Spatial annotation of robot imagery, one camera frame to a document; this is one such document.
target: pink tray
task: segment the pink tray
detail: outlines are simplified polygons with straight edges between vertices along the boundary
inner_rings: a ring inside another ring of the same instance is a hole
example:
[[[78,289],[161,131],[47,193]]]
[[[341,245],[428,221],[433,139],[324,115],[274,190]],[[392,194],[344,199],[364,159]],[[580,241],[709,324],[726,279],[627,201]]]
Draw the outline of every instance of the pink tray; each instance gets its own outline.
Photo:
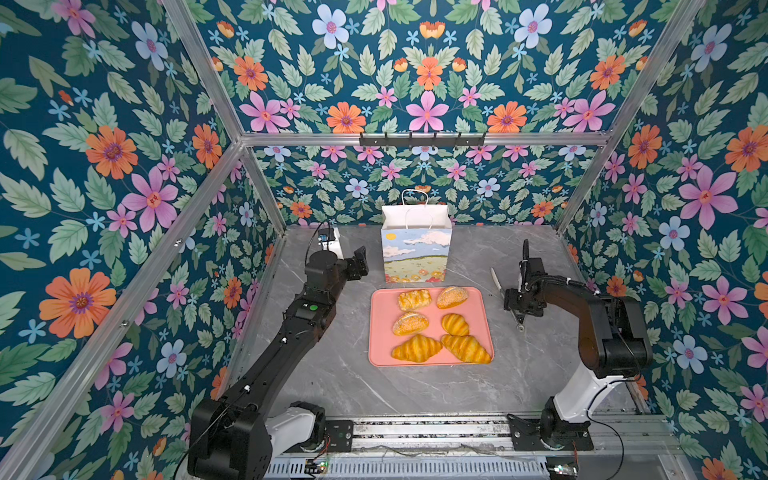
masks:
[[[436,303],[437,296],[445,287],[427,289],[432,296],[432,304],[418,310],[429,320],[429,326],[421,332],[421,335],[440,341],[442,336],[446,334],[446,331],[442,329],[442,317],[449,313],[458,313],[464,316],[469,324],[469,334],[474,336],[493,358],[493,342],[491,341],[491,331],[488,329],[488,318],[485,316],[482,293],[470,286],[464,288],[469,293],[467,301],[445,310],[439,309]],[[421,289],[385,288],[373,292],[368,343],[368,359],[371,363],[375,366],[468,365],[454,357],[445,347],[440,353],[430,357],[424,363],[406,362],[391,357],[392,349],[411,338],[411,336],[397,336],[392,333],[392,325],[404,313],[397,305],[397,297],[400,293],[409,290]]]

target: bread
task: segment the bread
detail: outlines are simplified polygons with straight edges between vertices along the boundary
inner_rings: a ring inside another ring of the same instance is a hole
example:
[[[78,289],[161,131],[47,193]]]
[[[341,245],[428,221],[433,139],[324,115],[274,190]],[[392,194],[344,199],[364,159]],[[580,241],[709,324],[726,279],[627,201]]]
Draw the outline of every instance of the bread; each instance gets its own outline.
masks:
[[[469,335],[469,324],[458,313],[449,313],[442,317],[442,329],[451,335]]]
[[[469,293],[460,286],[449,286],[437,297],[437,307],[440,309],[452,308],[461,305],[469,298]]]
[[[429,320],[418,312],[403,313],[392,326],[395,335],[413,335],[429,326]]]
[[[424,308],[432,303],[432,297],[429,295],[429,290],[409,290],[407,292],[400,293],[397,298],[397,304],[403,312],[409,312],[411,310],[418,310]]]
[[[490,363],[492,360],[474,336],[443,335],[442,344],[462,362]]]
[[[442,344],[435,339],[423,335],[414,335],[392,351],[392,358],[408,362],[423,363],[442,350]]]

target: gray marble table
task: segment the gray marble table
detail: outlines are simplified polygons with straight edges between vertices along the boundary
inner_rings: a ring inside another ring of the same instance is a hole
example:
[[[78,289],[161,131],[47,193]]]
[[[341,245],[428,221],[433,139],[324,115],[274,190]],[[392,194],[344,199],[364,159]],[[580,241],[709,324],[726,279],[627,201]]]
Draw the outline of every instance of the gray marble table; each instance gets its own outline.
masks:
[[[549,273],[576,277],[566,246],[545,226],[462,227],[453,230],[445,283],[410,286],[474,286],[485,295],[485,311],[495,358],[487,366],[377,368],[368,360],[370,299],[384,282],[381,233],[378,227],[341,227],[342,246],[350,254],[368,250],[370,273],[348,282],[337,315],[325,336],[297,366],[272,409],[303,400],[325,407],[327,415],[361,416],[416,413],[527,412],[540,410],[560,391],[578,362],[576,317],[549,307],[543,318],[528,318],[517,331],[489,269],[502,286],[516,286],[523,240],[531,256],[542,257]],[[243,361],[252,364],[276,334],[282,312],[301,290],[304,253],[312,230],[291,228],[278,259],[274,284],[263,308],[257,341]],[[603,408],[634,409],[626,388],[617,387]]]

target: croissant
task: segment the croissant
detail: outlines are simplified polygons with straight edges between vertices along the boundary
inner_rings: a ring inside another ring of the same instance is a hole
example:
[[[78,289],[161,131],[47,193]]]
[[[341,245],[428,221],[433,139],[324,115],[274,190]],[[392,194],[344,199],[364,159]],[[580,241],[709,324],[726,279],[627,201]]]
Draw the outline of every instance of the croissant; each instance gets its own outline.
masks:
[[[474,336],[443,335],[442,344],[462,362],[490,363],[492,360]]]
[[[442,328],[451,335],[469,335],[469,324],[457,313],[449,313],[442,317]]]
[[[460,286],[449,286],[437,297],[439,309],[452,308],[461,305],[469,298],[469,293]]]
[[[395,335],[413,335],[429,326],[429,320],[418,312],[403,313],[392,326]]]
[[[442,350],[442,344],[437,340],[423,335],[414,335],[413,338],[392,350],[392,358],[422,363],[440,350]]]
[[[409,290],[400,293],[397,298],[397,304],[403,312],[418,310],[432,303],[432,297],[429,290]]]

